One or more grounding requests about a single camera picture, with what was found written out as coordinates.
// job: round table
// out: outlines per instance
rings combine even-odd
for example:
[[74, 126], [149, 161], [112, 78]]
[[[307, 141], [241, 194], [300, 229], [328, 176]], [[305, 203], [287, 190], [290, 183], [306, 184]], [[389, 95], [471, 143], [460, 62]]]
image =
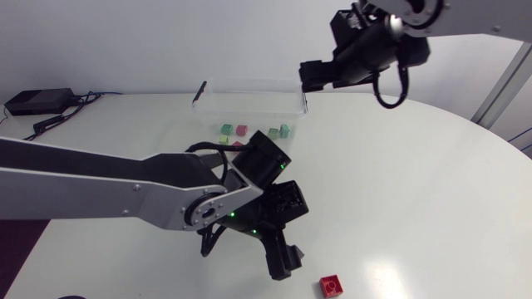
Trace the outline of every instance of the round table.
[[[200, 125], [192, 97], [101, 100], [97, 117], [79, 115], [41, 142], [134, 158], [183, 150]], [[295, 179], [310, 209], [284, 230], [305, 253], [290, 278], [271, 280], [260, 242], [230, 230], [205, 258], [196, 233], [135, 218], [54, 220], [7, 298], [322, 298], [318, 281], [333, 274], [341, 298], [532, 297], [530, 159], [410, 100], [386, 110], [369, 94], [309, 94], [308, 109], [278, 179]], [[138, 134], [139, 117], [164, 134]]]

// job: black power supply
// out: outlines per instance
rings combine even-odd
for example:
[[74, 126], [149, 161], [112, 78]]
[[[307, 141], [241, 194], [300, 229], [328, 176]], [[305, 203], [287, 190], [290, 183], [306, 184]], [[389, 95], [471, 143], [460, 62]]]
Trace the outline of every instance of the black power supply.
[[61, 114], [73, 96], [70, 88], [22, 91], [4, 106], [12, 115]]

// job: transparent plastic container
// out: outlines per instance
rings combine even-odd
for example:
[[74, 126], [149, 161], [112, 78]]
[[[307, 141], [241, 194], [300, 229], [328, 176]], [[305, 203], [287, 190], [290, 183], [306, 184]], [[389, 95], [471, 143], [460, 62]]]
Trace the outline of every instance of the transparent plastic container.
[[[285, 153], [297, 134], [298, 121], [307, 114], [307, 101], [300, 85], [286, 79], [210, 78], [192, 107], [210, 142], [219, 143], [225, 135], [222, 126], [232, 125], [229, 145], [237, 141], [245, 145], [260, 130]], [[239, 125], [248, 127], [244, 136], [237, 135]], [[288, 135], [278, 132], [275, 138], [268, 134], [270, 129], [280, 130], [281, 125], [288, 127]]]

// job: red block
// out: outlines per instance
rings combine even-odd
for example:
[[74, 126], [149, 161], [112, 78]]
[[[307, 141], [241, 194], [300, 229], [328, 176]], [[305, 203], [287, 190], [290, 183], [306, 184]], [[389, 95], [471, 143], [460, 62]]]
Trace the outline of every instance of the red block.
[[322, 277], [319, 280], [319, 284], [322, 287], [323, 296], [326, 298], [340, 296], [343, 293], [342, 285], [337, 275]]
[[248, 126], [247, 125], [239, 125], [239, 126], [236, 127], [236, 135], [245, 136], [246, 133], [248, 133]]

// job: green cube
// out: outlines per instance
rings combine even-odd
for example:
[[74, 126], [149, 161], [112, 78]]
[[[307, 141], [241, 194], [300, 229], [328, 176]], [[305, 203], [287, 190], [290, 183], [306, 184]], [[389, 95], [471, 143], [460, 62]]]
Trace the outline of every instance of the green cube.
[[222, 134], [227, 136], [233, 134], [233, 125], [222, 125]]
[[219, 137], [219, 141], [218, 141], [221, 145], [228, 145], [229, 144], [229, 137], [228, 136], [220, 136]]
[[271, 140], [276, 140], [277, 137], [279, 137], [279, 130], [278, 129], [274, 129], [274, 128], [269, 128], [268, 137]]
[[281, 125], [281, 130], [279, 130], [279, 135], [281, 138], [288, 138], [288, 133], [290, 133], [290, 129], [287, 125]]

